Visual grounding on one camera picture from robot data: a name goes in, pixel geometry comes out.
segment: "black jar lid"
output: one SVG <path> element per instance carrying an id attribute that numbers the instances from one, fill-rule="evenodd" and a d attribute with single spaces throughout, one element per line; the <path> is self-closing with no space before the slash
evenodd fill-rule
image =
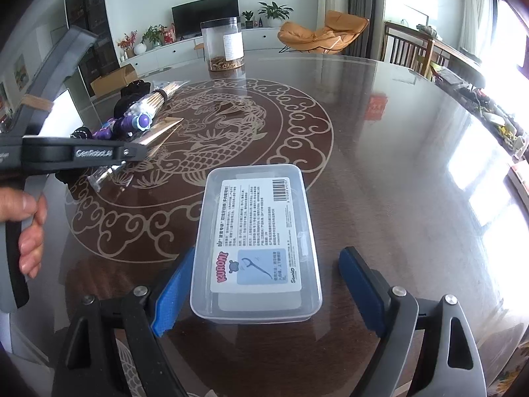
<path id="1" fill-rule="evenodd" d="M 205 21 L 200 23 L 200 29 L 221 27 L 223 25 L 236 25 L 241 22 L 240 16 L 232 18 L 214 19 L 213 21 Z"/>

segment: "jar label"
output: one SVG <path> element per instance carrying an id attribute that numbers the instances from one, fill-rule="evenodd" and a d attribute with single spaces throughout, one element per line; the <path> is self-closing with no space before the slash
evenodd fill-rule
<path id="1" fill-rule="evenodd" d="M 212 292 L 301 290 L 289 178 L 224 180 L 212 237 Z"/>
<path id="2" fill-rule="evenodd" d="M 226 61 L 238 60 L 244 57 L 242 33 L 226 34 L 224 36 L 224 55 Z"/>

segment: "red paper sign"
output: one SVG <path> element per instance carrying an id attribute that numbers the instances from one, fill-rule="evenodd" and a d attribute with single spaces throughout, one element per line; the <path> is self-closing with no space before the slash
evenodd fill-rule
<path id="1" fill-rule="evenodd" d="M 364 114 L 364 120 L 381 120 L 386 104 L 388 104 L 388 97 L 385 94 L 372 94 L 369 98 L 369 106 Z"/>

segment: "metal bolt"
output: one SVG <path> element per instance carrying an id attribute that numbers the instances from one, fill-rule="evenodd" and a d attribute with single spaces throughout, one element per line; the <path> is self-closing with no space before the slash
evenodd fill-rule
<path id="1" fill-rule="evenodd" d="M 456 298 L 455 295 L 452 295 L 452 294 L 446 294 L 446 296 L 444 296 L 444 300 L 448 303 L 448 304 L 457 304 L 458 303 L 458 299 Z"/>
<path id="2" fill-rule="evenodd" d="M 143 297 L 149 290 L 146 286 L 140 285 L 134 289 L 134 295 L 136 297 Z"/>
<path id="3" fill-rule="evenodd" d="M 404 297 L 408 293 L 408 291 L 406 291 L 401 286 L 393 286 L 393 288 L 391 289 L 391 292 L 395 294 L 397 297 Z"/>
<path id="4" fill-rule="evenodd" d="M 94 297 L 92 294 L 85 295 L 83 296 L 83 304 L 88 306 L 89 304 L 92 304 L 95 299 L 96 297 Z"/>

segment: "blue gripper pad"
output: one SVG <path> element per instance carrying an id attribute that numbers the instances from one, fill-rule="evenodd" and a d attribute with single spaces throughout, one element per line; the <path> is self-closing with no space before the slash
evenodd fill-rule
<path id="1" fill-rule="evenodd" d="M 191 289 L 194 258 L 195 248 L 191 248 L 155 303 L 151 329 L 157 337 L 162 337 L 175 325 L 178 313 Z"/>
<path id="2" fill-rule="evenodd" d="M 361 258 L 357 259 L 355 256 L 360 257 L 360 254 L 354 248 L 345 248 L 340 252 L 340 274 L 346 281 L 366 327 L 381 338 L 386 331 L 384 302 L 371 281 L 376 279 L 372 271 Z"/>

